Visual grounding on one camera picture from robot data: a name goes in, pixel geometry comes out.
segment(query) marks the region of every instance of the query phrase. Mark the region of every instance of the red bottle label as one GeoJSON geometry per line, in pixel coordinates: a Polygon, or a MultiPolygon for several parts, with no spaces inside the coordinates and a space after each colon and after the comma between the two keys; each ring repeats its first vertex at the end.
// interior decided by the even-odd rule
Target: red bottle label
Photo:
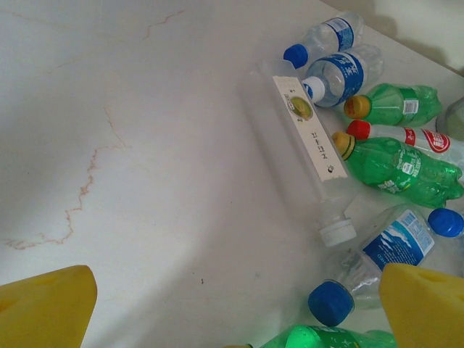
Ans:
{"type": "Polygon", "coordinates": [[[414,146],[415,145],[415,131],[411,128],[405,128],[406,138],[405,144],[414,146]]]}
{"type": "Polygon", "coordinates": [[[429,130],[423,129],[423,135],[426,136],[428,145],[432,149],[432,151],[436,152],[437,154],[441,154],[447,151],[450,148],[450,138],[446,135],[441,133],[431,132],[429,130]]]}

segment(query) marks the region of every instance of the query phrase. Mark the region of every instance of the water bottle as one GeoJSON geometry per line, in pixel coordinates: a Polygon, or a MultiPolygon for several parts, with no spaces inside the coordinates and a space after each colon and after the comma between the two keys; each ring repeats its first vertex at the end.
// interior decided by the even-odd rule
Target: water bottle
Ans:
{"type": "Polygon", "coordinates": [[[433,159],[401,141],[357,141],[342,132],[333,134],[332,139],[353,176],[366,185],[432,209],[464,195],[459,167],[433,159]]]}
{"type": "Polygon", "coordinates": [[[355,250],[336,253],[329,258],[330,278],[309,296],[313,315],[324,325],[336,326],[356,307],[381,306],[378,285],[382,270],[389,263],[420,265],[440,269],[447,250],[438,236],[462,236],[463,217],[452,210],[431,213],[433,230],[421,212],[411,204],[384,210],[369,227],[372,233],[355,250]]]}
{"type": "Polygon", "coordinates": [[[314,104],[333,107],[377,81],[383,71],[380,49],[360,45],[316,60],[302,82],[314,104]]]}
{"type": "Polygon", "coordinates": [[[425,125],[442,111],[436,89],[381,83],[366,95],[352,96],[344,105],[345,115],[374,125],[425,125]]]}
{"type": "Polygon", "coordinates": [[[310,28],[303,39],[289,47],[283,58],[296,69],[307,69],[315,60],[361,43],[364,19],[353,12],[342,12],[335,18],[310,28]]]}
{"type": "Polygon", "coordinates": [[[464,141],[464,97],[451,104],[445,115],[436,118],[436,130],[464,141]]]}
{"type": "MultiPolygon", "coordinates": [[[[393,335],[381,330],[358,333],[343,328],[293,325],[261,348],[397,348],[393,335]]],[[[252,348],[228,346],[224,348],[252,348]]]]}
{"type": "Polygon", "coordinates": [[[420,128],[401,128],[391,125],[371,125],[369,122],[354,120],[347,128],[347,133],[357,140],[369,138],[393,138],[414,146],[428,156],[452,163],[464,172],[464,141],[420,128]]]}
{"type": "Polygon", "coordinates": [[[464,233],[461,233],[460,229],[461,219],[456,217],[456,212],[446,208],[435,209],[428,216],[428,224],[431,226],[432,230],[437,228],[446,231],[447,235],[453,238],[452,243],[446,245],[450,257],[454,257],[459,263],[458,271],[462,277],[464,277],[464,233]]]}

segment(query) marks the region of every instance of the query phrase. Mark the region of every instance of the yellow bottle cap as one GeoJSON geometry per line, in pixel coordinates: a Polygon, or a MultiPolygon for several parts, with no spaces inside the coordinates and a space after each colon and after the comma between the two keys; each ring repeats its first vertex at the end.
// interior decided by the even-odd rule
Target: yellow bottle cap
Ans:
{"type": "Polygon", "coordinates": [[[366,96],[352,96],[343,106],[345,115],[353,120],[361,120],[369,115],[370,100],[366,96]]]}
{"type": "Polygon", "coordinates": [[[332,135],[332,140],[335,143],[336,148],[339,150],[341,158],[346,160],[355,148],[355,137],[343,132],[335,132],[332,135]]]}

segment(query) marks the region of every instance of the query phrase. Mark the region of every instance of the white bottle cap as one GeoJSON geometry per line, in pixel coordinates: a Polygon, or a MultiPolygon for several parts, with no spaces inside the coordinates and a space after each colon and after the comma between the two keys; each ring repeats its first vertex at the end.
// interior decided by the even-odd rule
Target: white bottle cap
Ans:
{"type": "Polygon", "coordinates": [[[311,76],[310,78],[305,78],[302,82],[303,85],[308,85],[311,88],[312,95],[309,91],[308,94],[313,103],[319,102],[324,97],[324,94],[326,94],[326,87],[320,78],[311,76]]]}
{"type": "Polygon", "coordinates": [[[356,231],[351,224],[351,219],[339,221],[322,228],[319,230],[319,234],[326,247],[333,247],[356,237],[356,231]]]}

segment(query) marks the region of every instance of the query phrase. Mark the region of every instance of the red bottle cap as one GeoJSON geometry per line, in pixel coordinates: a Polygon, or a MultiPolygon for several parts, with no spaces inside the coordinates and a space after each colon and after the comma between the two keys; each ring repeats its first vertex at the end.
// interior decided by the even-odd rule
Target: red bottle cap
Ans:
{"type": "Polygon", "coordinates": [[[370,123],[362,120],[354,120],[349,124],[347,133],[354,136],[357,140],[368,139],[370,134],[370,123]]]}

